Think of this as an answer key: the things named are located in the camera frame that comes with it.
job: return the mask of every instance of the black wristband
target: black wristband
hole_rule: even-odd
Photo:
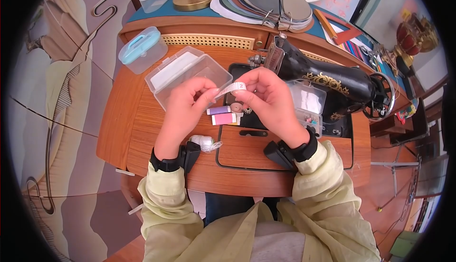
[[[309,160],[315,154],[318,147],[318,141],[316,140],[315,134],[308,128],[306,129],[310,135],[309,143],[301,144],[300,146],[291,150],[291,153],[293,154],[296,162]]]
[[[149,162],[152,163],[152,166],[154,167],[155,172],[157,172],[158,170],[161,170],[163,172],[174,172],[180,168],[179,156],[174,159],[163,159],[160,161],[155,156],[153,148],[152,148],[151,159],[149,160]]]

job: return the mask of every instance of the metal stand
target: metal stand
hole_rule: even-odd
[[[389,204],[398,194],[397,192],[397,181],[396,181],[396,169],[407,169],[407,168],[415,168],[418,167],[418,170],[421,168],[421,157],[418,158],[418,162],[397,162],[399,160],[400,151],[402,149],[402,145],[399,146],[398,154],[396,156],[396,160],[394,162],[371,162],[371,165],[382,165],[387,168],[391,166],[391,172],[393,174],[393,183],[394,183],[394,197],[392,197],[388,202],[386,202],[383,206],[377,209],[378,212],[381,212],[382,209]]]

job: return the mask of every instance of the hand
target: hand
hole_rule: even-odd
[[[247,90],[235,90],[231,94],[244,102],[243,108],[251,107],[265,127],[290,148],[309,142],[309,132],[296,118],[290,89],[274,72],[258,67],[235,82],[244,82]]]
[[[214,82],[205,77],[194,77],[171,91],[163,125],[154,146],[158,160],[174,159],[179,146],[196,127],[202,113],[219,93]]]

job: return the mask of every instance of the yellow jacket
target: yellow jacket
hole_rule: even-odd
[[[277,204],[279,220],[305,234],[302,261],[380,261],[371,225],[359,213],[361,199],[330,141],[297,163],[292,202]],[[144,207],[144,261],[248,262],[257,223],[273,220],[263,202],[246,213],[220,218],[203,228],[185,196],[184,171],[149,172],[138,186]]]

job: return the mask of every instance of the gold floral decoration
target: gold floral decoration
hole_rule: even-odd
[[[331,117],[330,117],[330,119],[331,119],[331,120],[338,120],[338,119],[340,119],[341,117],[343,117],[343,115],[338,114],[338,113],[336,113],[336,112],[333,112],[332,115],[331,115]]]
[[[342,88],[341,82],[337,81],[336,79],[323,75],[323,72],[320,72],[318,75],[313,75],[312,72],[307,73],[306,75],[303,76],[303,78],[306,78],[312,82],[318,83],[318,84],[324,84],[328,86],[331,89],[334,89],[336,91],[339,91],[340,93],[344,93],[348,95],[348,89],[347,87]]]

